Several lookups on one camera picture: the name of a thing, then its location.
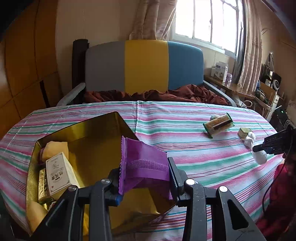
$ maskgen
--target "metal screw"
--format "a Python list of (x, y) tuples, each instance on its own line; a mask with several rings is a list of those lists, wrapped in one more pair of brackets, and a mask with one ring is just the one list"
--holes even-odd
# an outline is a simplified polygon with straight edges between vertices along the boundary
[(103, 184), (109, 184), (109, 183), (110, 183), (110, 180), (109, 180), (108, 178), (103, 178), (103, 179), (101, 180), (101, 182), (102, 182)]
[(76, 189), (77, 189), (77, 187), (74, 186), (74, 185), (71, 185), (70, 187), (68, 187), (68, 190), (69, 190), (70, 192), (73, 192), (73, 191), (75, 191)]
[(228, 189), (227, 189), (226, 186), (220, 186), (220, 187), (219, 187), (219, 190), (220, 190), (221, 192), (227, 192), (227, 191), (228, 191)]
[(195, 184), (195, 181), (194, 181), (193, 179), (187, 179), (187, 180), (186, 180), (186, 183), (187, 183), (188, 185), (193, 185), (193, 184)]

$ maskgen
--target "crumpled red-brown bedding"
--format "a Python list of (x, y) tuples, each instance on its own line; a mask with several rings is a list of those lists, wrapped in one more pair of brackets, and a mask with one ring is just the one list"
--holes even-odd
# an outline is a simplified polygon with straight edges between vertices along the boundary
[(185, 85), (176, 90), (159, 92), (149, 90), (143, 93), (134, 93), (132, 95), (123, 91), (87, 91), (84, 94), (86, 103), (107, 102), (107, 101), (180, 101), (180, 102), (197, 102), (206, 104), (228, 105), (227, 101), (217, 96), (205, 87), (196, 85)]

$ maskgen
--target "red cloth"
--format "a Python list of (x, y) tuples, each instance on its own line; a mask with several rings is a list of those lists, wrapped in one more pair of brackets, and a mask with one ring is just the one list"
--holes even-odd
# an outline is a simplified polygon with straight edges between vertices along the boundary
[[(283, 164), (274, 174), (277, 177)], [(296, 185), (288, 169), (283, 168), (280, 176), (270, 188), (270, 204), (265, 215), (257, 221), (257, 227), (267, 241), (276, 241), (285, 232), (296, 211)]]
[(207, 90), (205, 87), (196, 85), (185, 85), (176, 90), (159, 92), (157, 90), (145, 91), (143, 93), (134, 93), (130, 95), (123, 91), (87, 91), (84, 94), (86, 103), (106, 102), (106, 101), (180, 101), (197, 102), (207, 104), (228, 105), (227, 101)]

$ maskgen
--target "striped bed sheet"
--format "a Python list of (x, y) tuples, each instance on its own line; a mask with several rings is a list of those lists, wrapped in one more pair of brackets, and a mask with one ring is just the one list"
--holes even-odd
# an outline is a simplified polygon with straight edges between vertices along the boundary
[[(35, 142), (66, 126), (117, 111), (139, 140), (174, 158), (178, 168), (202, 185), (227, 186), (257, 220), (261, 200), (272, 182), (281, 155), (268, 155), (258, 165), (237, 132), (250, 128), (256, 141), (276, 133), (258, 113), (231, 106), (185, 102), (104, 102), (36, 110), (12, 127), (0, 141), (0, 188), (11, 216), (25, 229), (26, 178)], [(229, 113), (235, 126), (207, 137), (203, 123), (212, 114)], [(186, 209), (172, 208), (162, 219), (117, 239), (182, 240)], [(210, 207), (207, 207), (208, 240), (212, 238)]]

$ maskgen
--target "beige curtain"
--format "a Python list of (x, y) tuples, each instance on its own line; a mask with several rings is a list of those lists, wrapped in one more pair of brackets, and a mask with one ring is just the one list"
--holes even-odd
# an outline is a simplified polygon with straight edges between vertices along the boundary
[(262, 40), (261, 22), (255, 7), (255, 0), (243, 0), (247, 19), (246, 48), (242, 73), (237, 85), (254, 92), (261, 68)]
[(140, 0), (129, 39), (164, 40), (176, 12), (177, 0)]

